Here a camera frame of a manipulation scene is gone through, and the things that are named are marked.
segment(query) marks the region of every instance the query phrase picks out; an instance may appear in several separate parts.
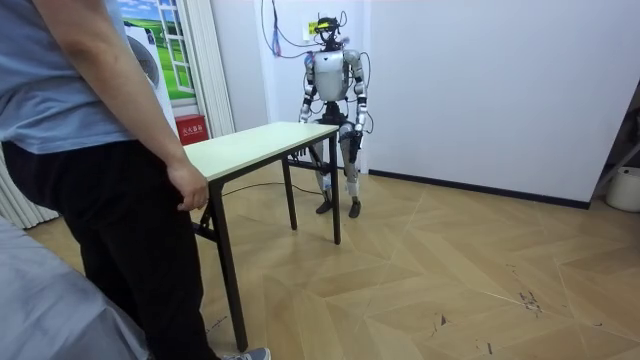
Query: white bucket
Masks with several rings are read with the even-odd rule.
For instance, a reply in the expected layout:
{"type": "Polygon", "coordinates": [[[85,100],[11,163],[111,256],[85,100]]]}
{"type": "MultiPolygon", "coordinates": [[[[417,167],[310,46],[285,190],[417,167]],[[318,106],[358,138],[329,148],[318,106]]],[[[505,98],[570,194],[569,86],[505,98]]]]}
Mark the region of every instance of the white bucket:
{"type": "Polygon", "coordinates": [[[624,211],[640,212],[640,169],[622,167],[607,192],[607,204],[624,211]]]}

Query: person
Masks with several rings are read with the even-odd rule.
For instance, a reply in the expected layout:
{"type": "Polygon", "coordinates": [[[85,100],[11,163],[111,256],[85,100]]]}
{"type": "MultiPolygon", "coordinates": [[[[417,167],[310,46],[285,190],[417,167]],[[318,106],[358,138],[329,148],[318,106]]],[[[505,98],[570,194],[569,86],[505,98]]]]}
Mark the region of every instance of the person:
{"type": "Polygon", "coordinates": [[[16,186],[64,216],[87,278],[141,326],[155,359],[219,359],[189,216],[207,182],[128,46],[117,0],[2,0],[0,32],[0,137],[16,186]]]}

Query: shoe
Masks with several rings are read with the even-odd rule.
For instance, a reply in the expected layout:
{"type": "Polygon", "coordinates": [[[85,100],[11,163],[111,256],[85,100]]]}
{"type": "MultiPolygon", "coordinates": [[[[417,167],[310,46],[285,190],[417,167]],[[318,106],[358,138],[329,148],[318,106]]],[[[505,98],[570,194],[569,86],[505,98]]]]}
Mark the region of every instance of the shoe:
{"type": "Polygon", "coordinates": [[[320,205],[317,209],[316,209],[316,214],[324,214],[327,211],[331,210],[333,206],[331,205],[331,201],[327,201],[325,200],[322,205],[320,205]]]}
{"type": "Polygon", "coordinates": [[[362,203],[360,201],[354,202],[351,204],[351,210],[349,210],[349,217],[352,219],[360,216],[360,209],[362,208],[362,203]]]}
{"type": "Polygon", "coordinates": [[[271,360],[271,352],[267,348],[258,348],[242,355],[223,356],[222,360],[271,360]]]}

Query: humanoid robot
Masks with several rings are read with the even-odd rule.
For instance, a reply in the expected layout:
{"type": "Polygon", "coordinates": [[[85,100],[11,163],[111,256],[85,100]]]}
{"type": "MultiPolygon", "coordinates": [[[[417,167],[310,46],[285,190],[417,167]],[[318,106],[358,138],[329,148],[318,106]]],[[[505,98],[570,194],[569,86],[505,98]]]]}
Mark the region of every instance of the humanoid robot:
{"type": "MultiPolygon", "coordinates": [[[[316,33],[322,38],[324,48],[310,53],[305,59],[306,84],[305,95],[300,109],[300,122],[307,123],[311,116],[311,103],[316,94],[325,102],[326,111],[321,119],[314,123],[337,125],[340,127],[338,142],[344,160],[344,173],[347,177],[347,191],[353,201],[349,217],[360,215],[362,203],[358,198],[359,182],[358,170],[355,162],[362,141],[362,133],[367,122],[367,84],[364,81],[364,71],[360,61],[360,52],[345,50],[344,43],[338,41],[336,33],[340,34],[340,23],[336,18],[321,18],[318,20],[316,33]],[[348,101],[350,74],[355,81],[357,108],[355,123],[347,119],[347,115],[340,112],[338,101],[348,101]]],[[[312,161],[317,167],[323,165],[324,144],[319,142],[310,148],[312,161]]],[[[324,174],[316,172],[318,185],[324,195],[324,202],[316,213],[323,214],[331,209],[331,190],[324,179],[324,174]]]]}

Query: white curtain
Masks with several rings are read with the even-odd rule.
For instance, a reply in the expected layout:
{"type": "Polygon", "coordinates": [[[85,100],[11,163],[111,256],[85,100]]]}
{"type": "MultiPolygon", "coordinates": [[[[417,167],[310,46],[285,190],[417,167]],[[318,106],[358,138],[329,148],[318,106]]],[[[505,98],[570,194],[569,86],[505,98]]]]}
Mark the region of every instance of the white curtain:
{"type": "Polygon", "coordinates": [[[200,113],[211,138],[235,132],[210,0],[179,0],[178,10],[200,113]]]}
{"type": "Polygon", "coordinates": [[[58,217],[58,213],[34,205],[16,188],[9,177],[4,154],[0,150],[0,216],[26,229],[58,217]]]}

